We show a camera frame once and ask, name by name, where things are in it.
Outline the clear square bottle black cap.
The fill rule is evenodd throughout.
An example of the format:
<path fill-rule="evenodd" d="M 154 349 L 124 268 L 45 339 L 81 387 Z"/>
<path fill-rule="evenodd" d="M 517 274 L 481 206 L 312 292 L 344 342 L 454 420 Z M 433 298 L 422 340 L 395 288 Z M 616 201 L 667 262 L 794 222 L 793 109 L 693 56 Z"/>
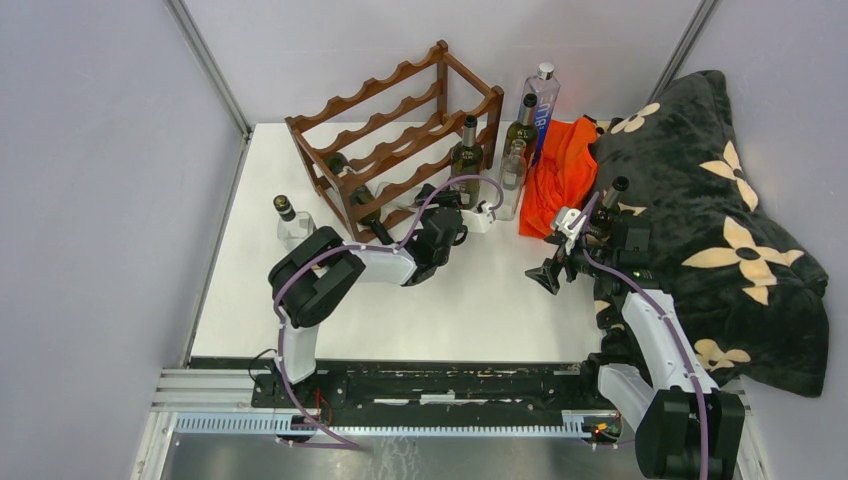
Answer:
<path fill-rule="evenodd" d="M 286 195 L 277 195 L 273 206 L 278 214 L 277 238 L 287 252 L 292 252 L 316 231 L 311 214 L 294 208 Z"/>

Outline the dark wine bottle brown label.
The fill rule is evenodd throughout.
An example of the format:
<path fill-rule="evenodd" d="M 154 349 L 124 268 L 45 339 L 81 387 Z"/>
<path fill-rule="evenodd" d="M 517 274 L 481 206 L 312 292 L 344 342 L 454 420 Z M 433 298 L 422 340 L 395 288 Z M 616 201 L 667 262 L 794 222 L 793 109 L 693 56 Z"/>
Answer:
<path fill-rule="evenodd" d="M 590 231 L 596 237 L 603 239 L 610 234 L 613 222 L 620 213 L 619 201 L 628 188 L 629 179 L 617 176 L 613 179 L 610 189 L 604 191 L 590 217 Z"/>

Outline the small clear glass bottle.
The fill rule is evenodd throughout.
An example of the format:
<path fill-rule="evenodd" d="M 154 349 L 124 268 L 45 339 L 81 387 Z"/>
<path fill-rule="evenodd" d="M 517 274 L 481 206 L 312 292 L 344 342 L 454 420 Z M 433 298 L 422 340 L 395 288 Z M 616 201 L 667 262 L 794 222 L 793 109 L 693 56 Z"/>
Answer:
<path fill-rule="evenodd" d="M 526 147 L 524 140 L 515 139 L 504 152 L 499 172 L 503 201 L 496 210 L 497 220 L 511 221 L 516 215 L 526 177 L 527 166 L 524 157 Z"/>

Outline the brown wooden wine rack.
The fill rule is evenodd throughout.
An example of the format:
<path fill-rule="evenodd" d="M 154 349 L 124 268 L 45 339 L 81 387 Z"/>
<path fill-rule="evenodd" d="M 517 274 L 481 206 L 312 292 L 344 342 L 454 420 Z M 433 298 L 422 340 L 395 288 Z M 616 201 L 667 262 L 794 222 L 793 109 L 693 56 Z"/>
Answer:
<path fill-rule="evenodd" d="M 435 79 L 423 93 L 405 97 L 389 112 L 370 115 L 366 123 L 355 130 L 341 131 L 327 146 L 317 148 L 307 140 L 306 133 L 313 128 L 328 124 L 340 114 L 431 67 L 435 69 Z M 482 99 L 474 109 L 468 112 L 449 109 L 451 73 L 458 75 L 482 95 Z M 390 76 L 384 79 L 365 80 L 354 95 L 334 96 L 326 102 L 319 113 L 312 116 L 289 116 L 285 119 L 285 123 L 315 192 L 327 202 L 354 240 L 367 242 L 375 239 L 376 236 L 372 231 L 358 224 L 358 221 L 376 209 L 381 210 L 389 202 L 411 191 L 413 187 L 447 169 L 451 155 L 446 153 L 435 162 L 419 164 L 408 179 L 388 184 L 367 205 L 351 203 L 349 196 L 353 190 L 398 166 L 410 167 L 412 165 L 410 159 L 419 152 L 450 135 L 459 135 L 464 119 L 469 114 L 485 118 L 485 127 L 476 136 L 476 141 L 483 148 L 484 153 L 479 171 L 491 168 L 494 162 L 503 101 L 502 87 L 488 85 L 449 51 L 446 41 L 440 40 L 422 59 L 416 62 L 403 61 L 396 66 Z M 410 126 L 403 130 L 397 139 L 379 143 L 364 157 L 351 160 L 354 174 L 339 178 L 325 164 L 325 159 L 330 154 L 342 152 L 344 148 L 431 102 L 435 104 L 435 109 L 422 125 Z"/>

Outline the blue square glass bottle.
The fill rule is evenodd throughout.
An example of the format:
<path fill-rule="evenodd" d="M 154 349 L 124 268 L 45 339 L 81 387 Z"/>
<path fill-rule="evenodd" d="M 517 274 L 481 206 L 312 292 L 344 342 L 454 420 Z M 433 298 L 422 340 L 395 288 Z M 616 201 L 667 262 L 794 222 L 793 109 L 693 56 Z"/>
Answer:
<path fill-rule="evenodd" d="M 531 162 L 533 166 L 541 158 L 544 140 L 560 90 L 560 83 L 554 76 L 554 72 L 555 66 L 552 63 L 543 62 L 539 64 L 536 74 L 528 76 L 524 81 L 523 94 L 532 93 L 537 97 L 533 124 L 537 128 L 538 138 Z"/>

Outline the right aluminium corner post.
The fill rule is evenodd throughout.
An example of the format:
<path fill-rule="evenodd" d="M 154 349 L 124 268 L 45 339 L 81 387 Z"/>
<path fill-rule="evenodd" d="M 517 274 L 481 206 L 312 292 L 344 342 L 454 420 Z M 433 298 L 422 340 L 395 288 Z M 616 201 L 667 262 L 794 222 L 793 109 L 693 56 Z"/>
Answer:
<path fill-rule="evenodd" d="M 720 3 L 720 0 L 701 0 L 698 3 L 697 8 L 688 21 L 687 26 L 651 90 L 648 96 L 648 102 L 653 102 L 676 78 Z"/>

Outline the dark wine bottle silver neck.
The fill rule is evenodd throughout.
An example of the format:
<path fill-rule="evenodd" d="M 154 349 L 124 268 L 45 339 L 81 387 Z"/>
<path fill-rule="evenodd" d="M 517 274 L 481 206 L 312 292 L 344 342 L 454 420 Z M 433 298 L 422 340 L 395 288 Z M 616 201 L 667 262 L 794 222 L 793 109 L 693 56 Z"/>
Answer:
<path fill-rule="evenodd" d="M 534 123 L 537 102 L 538 97 L 535 93 L 524 95 L 517 120 L 512 122 L 507 129 L 503 147 L 503 154 L 506 155 L 511 151 L 512 143 L 515 140 L 523 140 L 526 143 L 523 157 L 527 164 L 532 162 L 539 137 L 538 129 Z"/>

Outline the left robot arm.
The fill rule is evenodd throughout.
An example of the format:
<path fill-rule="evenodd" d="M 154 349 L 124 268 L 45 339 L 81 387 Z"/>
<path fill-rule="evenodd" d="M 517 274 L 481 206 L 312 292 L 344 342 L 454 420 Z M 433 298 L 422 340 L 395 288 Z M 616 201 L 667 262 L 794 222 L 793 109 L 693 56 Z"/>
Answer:
<path fill-rule="evenodd" d="M 381 231 L 382 245 L 345 243 L 331 227 L 321 227 L 269 272 L 276 311 L 283 331 L 275 392 L 290 407 L 306 405 L 314 394 L 316 344 L 320 323 L 338 307 L 356 283 L 415 286 L 447 264 L 451 248 L 464 242 L 468 228 L 460 208 L 461 194 L 424 185 L 415 197 L 422 213 L 420 227 L 402 247 Z"/>

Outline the dark green wine bottle labelled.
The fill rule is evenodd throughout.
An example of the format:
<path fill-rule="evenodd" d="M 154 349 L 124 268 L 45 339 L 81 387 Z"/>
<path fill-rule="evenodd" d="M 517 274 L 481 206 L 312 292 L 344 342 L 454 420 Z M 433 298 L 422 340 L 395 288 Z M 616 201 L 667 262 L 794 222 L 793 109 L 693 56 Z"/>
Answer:
<path fill-rule="evenodd" d="M 348 159 L 339 152 L 330 154 L 325 159 L 325 164 L 329 170 L 339 178 L 344 178 L 355 173 L 355 170 L 350 165 Z M 361 185 L 353 190 L 349 199 L 353 205 L 367 205 L 371 203 L 375 197 L 366 185 Z M 389 234 L 385 225 L 381 221 L 380 209 L 376 209 L 365 215 L 358 221 L 358 224 L 370 229 L 383 245 L 390 245 L 395 242 L 394 238 Z"/>

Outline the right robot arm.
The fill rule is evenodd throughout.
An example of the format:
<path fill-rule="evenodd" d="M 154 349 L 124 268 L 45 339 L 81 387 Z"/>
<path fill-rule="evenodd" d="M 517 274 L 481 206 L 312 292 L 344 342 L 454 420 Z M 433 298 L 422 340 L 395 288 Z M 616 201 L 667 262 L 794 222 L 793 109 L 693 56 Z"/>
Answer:
<path fill-rule="evenodd" d="M 607 363 L 577 382 L 591 408 L 610 401 L 635 431 L 641 473 L 651 479 L 731 479 L 746 411 L 699 363 L 675 311 L 674 299 L 650 267 L 647 220 L 616 218 L 610 236 L 588 243 L 588 215 L 565 207 L 552 222 L 556 253 L 526 276 L 550 293 L 585 274 L 613 298 L 642 366 Z"/>

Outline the black floral blanket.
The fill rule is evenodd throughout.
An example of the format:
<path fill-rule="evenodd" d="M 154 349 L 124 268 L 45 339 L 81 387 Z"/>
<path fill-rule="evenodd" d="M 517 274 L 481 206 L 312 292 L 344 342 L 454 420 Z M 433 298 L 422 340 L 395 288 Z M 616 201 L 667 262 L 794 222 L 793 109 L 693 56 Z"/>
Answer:
<path fill-rule="evenodd" d="M 714 381 L 746 376 L 821 395 L 828 276 L 761 206 L 737 153 L 724 74 L 673 81 L 588 150 L 597 191 L 629 180 L 621 211 L 650 224 L 649 267 Z"/>

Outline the orange cloth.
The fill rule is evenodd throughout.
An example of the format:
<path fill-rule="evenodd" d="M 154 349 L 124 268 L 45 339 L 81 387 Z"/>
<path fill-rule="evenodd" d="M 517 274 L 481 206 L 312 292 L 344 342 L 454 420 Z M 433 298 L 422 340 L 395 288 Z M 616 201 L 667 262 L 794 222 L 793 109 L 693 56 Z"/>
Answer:
<path fill-rule="evenodd" d="M 539 161 L 530 169 L 519 215 L 518 233 L 543 239 L 563 207 L 583 205 L 592 191 L 598 164 L 589 146 L 598 138 L 596 123 L 583 116 L 572 123 L 550 123 Z"/>

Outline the left aluminium corner post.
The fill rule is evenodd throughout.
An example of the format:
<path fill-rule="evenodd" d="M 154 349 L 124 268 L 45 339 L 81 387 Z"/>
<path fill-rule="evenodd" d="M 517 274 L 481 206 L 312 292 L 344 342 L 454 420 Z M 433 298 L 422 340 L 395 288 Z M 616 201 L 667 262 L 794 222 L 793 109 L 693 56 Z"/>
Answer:
<path fill-rule="evenodd" d="M 184 0 L 165 0 L 194 57 L 209 80 L 229 119 L 240 135 L 249 140 L 253 126 L 230 88 L 218 62 Z"/>

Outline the aluminium corner post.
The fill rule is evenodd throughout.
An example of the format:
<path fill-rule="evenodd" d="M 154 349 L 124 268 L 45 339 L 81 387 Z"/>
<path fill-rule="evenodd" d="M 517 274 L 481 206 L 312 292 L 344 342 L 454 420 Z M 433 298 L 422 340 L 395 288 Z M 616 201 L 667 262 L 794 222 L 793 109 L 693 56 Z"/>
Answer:
<path fill-rule="evenodd" d="M 697 8 L 688 21 L 687 26 L 651 90 L 648 96 L 648 102 L 653 102 L 676 78 L 720 3 L 720 0 L 701 0 L 698 3 Z"/>
<path fill-rule="evenodd" d="M 194 57 L 209 80 L 229 119 L 240 135 L 249 140 L 253 126 L 230 88 L 218 62 L 184 0 L 165 0 Z"/>

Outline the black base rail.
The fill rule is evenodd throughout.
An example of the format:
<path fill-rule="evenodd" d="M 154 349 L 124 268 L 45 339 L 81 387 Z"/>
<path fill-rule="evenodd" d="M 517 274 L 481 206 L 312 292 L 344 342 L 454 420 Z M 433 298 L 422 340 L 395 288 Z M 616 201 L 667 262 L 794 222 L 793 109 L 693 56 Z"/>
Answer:
<path fill-rule="evenodd" d="M 579 363 L 321 360 L 285 388 L 270 358 L 247 367 L 251 405 L 292 416 L 297 435 L 559 436 L 611 443 L 623 430 Z"/>

